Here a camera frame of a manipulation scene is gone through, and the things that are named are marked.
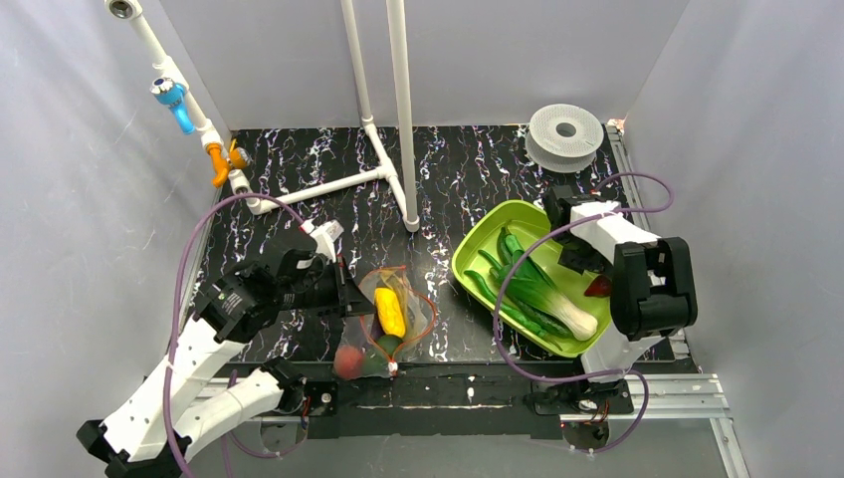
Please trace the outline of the purple toy eggplant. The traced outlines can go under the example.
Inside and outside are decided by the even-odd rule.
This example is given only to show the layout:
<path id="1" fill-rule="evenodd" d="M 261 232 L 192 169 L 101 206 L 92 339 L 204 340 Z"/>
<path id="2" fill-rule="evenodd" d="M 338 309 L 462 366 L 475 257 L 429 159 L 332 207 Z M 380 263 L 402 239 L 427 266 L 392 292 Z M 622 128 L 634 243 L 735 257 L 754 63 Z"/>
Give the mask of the purple toy eggplant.
<path id="1" fill-rule="evenodd" d="M 361 327 L 373 341 L 377 342 L 384 335 L 377 314 L 361 316 L 360 319 Z"/>

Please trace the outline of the yellow toy corn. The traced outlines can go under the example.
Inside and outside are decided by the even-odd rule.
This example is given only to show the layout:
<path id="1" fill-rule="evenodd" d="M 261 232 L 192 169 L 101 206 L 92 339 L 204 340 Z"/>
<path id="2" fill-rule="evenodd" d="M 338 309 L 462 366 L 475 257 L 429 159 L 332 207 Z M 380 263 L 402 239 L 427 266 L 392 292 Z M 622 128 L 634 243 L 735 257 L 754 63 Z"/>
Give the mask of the yellow toy corn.
<path id="1" fill-rule="evenodd" d="M 375 289 L 374 303 L 383 331 L 386 334 L 404 338 L 406 335 L 405 318 L 397 294 L 389 288 Z"/>

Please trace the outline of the red toy strawberry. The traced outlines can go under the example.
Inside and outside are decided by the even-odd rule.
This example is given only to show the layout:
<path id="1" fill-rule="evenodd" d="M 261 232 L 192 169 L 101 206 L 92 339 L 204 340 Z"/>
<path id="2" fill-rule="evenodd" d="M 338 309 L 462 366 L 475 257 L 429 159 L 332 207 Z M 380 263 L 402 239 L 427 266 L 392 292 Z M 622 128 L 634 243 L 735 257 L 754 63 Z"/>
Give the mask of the red toy strawberry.
<path id="1" fill-rule="evenodd" d="M 340 346 L 334 355 L 333 371 L 343 380 L 360 378 L 363 375 L 364 354 L 359 348 Z"/>

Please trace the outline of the clear zip bag orange zipper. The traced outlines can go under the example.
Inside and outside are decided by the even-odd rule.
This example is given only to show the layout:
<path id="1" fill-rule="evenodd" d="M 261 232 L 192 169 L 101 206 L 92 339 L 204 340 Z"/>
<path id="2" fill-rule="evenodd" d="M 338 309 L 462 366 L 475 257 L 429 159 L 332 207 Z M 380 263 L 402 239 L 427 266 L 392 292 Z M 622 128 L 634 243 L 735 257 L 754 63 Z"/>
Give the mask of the clear zip bag orange zipper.
<path id="1" fill-rule="evenodd" d="M 421 357 L 423 340 L 438 319 L 437 308 L 414 290 L 405 266 L 376 269 L 359 289 L 374 311 L 345 320 L 333 373 L 342 380 L 394 378 L 404 364 Z"/>

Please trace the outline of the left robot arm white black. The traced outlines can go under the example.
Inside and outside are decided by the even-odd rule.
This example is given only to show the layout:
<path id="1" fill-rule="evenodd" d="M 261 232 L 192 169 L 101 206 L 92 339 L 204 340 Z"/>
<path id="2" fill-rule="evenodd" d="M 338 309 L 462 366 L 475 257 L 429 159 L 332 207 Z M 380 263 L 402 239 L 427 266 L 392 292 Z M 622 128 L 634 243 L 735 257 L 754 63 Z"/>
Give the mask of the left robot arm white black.
<path id="1" fill-rule="evenodd" d="M 175 354 L 164 357 L 117 411 L 81 426 L 77 437 L 105 463 L 106 476 L 178 477 L 181 463 L 244 421 L 271 410 L 297 411 L 305 403 L 307 380 L 283 358 L 194 401 L 282 311 L 312 310 L 328 319 L 373 313 L 335 250 L 341 226 L 329 221 L 303 231 L 297 248 L 274 242 L 257 259 L 238 262 L 202 286 Z"/>

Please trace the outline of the green toy avocado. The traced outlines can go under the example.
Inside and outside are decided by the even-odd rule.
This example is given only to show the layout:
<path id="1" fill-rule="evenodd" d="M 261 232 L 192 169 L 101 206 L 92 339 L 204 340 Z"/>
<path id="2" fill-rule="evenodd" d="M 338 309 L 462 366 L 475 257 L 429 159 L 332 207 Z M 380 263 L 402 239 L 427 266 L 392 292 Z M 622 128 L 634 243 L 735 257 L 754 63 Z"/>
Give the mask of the green toy avocado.
<path id="1" fill-rule="evenodd" d="M 388 359 L 393 358 L 396 350 L 402 346 L 403 343 L 404 341 L 402 338 L 389 334 L 381 336 L 376 341 L 376 344 L 380 347 Z"/>

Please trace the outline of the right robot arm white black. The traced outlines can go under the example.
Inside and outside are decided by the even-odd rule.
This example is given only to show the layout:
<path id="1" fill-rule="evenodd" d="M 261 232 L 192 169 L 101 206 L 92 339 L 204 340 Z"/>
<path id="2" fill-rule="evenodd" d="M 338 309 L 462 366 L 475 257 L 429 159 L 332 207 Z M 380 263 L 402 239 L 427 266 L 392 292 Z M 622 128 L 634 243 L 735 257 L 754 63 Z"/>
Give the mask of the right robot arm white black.
<path id="1" fill-rule="evenodd" d="M 617 201 L 555 186 L 541 200 L 558 262 L 610 282 L 611 321 L 579 356 L 589 381 L 621 379 L 647 349 L 697 319 L 688 243 L 660 237 L 629 221 Z"/>

